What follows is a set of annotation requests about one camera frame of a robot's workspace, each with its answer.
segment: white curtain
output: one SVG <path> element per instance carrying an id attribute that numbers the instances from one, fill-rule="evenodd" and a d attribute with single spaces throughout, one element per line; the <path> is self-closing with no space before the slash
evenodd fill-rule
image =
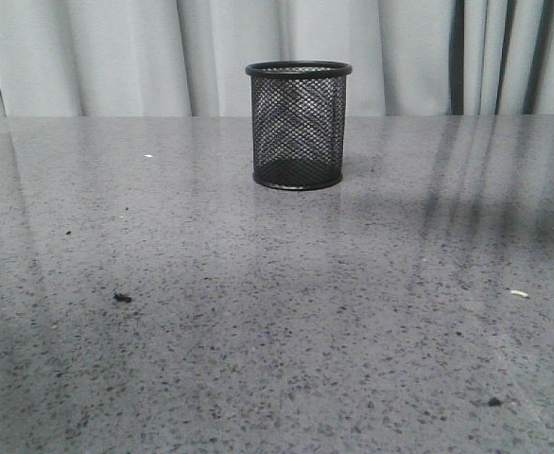
<path id="1" fill-rule="evenodd" d="M 0 0 L 0 115 L 249 115 L 255 61 L 349 115 L 554 114 L 554 0 Z"/>

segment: speckled gray surface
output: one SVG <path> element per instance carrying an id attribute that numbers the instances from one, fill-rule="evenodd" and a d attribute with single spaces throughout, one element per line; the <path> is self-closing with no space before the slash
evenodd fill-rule
<path id="1" fill-rule="evenodd" d="M 554 116 L 344 153 L 284 192 L 246 118 L 0 119 L 0 453 L 554 453 Z"/>

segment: metal mesh cup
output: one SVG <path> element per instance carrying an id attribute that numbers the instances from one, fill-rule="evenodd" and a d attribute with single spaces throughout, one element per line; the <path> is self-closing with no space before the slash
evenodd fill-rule
<path id="1" fill-rule="evenodd" d="M 346 76 L 335 61 L 251 64 L 253 178 L 278 189 L 320 189 L 342 180 Z"/>

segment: pen holder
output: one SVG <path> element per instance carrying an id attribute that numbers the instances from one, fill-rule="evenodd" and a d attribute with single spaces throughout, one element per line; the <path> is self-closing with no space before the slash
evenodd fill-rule
<path id="1" fill-rule="evenodd" d="M 346 76 L 336 61 L 251 64 L 253 179 L 278 189 L 320 189 L 342 180 Z"/>

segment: mesh pattern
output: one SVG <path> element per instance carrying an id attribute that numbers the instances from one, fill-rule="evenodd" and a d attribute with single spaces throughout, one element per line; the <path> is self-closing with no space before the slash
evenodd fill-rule
<path id="1" fill-rule="evenodd" d="M 324 68 L 279 68 L 308 71 Z M 315 189 L 341 179 L 346 78 L 251 78 L 254 179 Z"/>

